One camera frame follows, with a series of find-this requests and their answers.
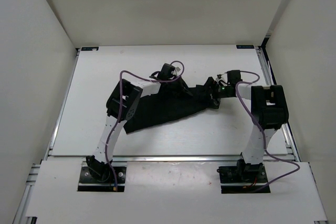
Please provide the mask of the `black pleated skirt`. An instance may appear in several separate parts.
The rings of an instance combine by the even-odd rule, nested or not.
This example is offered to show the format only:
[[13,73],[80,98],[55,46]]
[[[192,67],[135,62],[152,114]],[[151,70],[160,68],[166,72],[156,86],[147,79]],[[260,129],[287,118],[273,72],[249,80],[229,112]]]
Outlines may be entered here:
[[206,83],[189,87],[192,97],[172,97],[164,94],[161,83],[156,94],[145,95],[144,89],[122,79],[108,98],[106,107],[108,116],[116,119],[122,102],[119,122],[126,121],[124,130],[127,134],[187,118],[209,108],[210,95]]

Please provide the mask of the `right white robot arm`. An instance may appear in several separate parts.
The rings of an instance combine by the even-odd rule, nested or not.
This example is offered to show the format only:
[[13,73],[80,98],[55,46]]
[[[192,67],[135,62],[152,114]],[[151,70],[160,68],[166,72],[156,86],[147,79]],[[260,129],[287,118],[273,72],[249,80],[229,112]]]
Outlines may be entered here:
[[[252,74],[255,81],[243,81],[241,73]],[[234,168],[220,168],[227,179],[239,182],[255,182],[263,172],[263,156],[271,138],[288,123],[289,111],[280,85],[259,86],[260,76],[254,72],[231,70],[226,72],[227,81],[219,74],[217,78],[209,77],[207,84],[211,98],[216,106],[221,99],[238,98],[249,114],[253,123],[251,135],[240,159]]]

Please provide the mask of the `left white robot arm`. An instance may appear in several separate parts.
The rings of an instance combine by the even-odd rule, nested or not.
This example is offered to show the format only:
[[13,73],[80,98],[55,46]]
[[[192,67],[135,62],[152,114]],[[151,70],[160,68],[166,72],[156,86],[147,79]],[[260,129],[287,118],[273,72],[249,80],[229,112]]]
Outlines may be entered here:
[[175,121],[185,116],[182,103],[193,98],[182,79],[184,66],[178,61],[165,63],[148,78],[127,70],[106,102],[106,122],[99,143],[92,155],[86,156],[90,176],[99,183],[117,183],[112,165],[114,148],[122,131],[141,129]]

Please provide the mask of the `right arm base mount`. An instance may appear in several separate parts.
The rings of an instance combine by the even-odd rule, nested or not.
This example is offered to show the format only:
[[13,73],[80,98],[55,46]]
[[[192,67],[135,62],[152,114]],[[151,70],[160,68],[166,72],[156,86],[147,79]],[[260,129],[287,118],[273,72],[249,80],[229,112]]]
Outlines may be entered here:
[[268,194],[270,188],[263,163],[247,164],[239,159],[235,166],[219,166],[222,194]]

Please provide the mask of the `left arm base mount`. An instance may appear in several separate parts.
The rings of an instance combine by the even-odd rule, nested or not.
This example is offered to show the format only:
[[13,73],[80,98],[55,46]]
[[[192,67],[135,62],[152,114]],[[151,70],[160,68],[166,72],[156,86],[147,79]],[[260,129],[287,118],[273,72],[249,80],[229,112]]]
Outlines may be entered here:
[[125,190],[127,165],[126,163],[122,163],[113,168],[116,173],[117,187],[115,187],[114,174],[109,166],[107,166],[107,171],[104,171],[100,177],[88,167],[86,162],[82,162],[77,191],[123,193]]

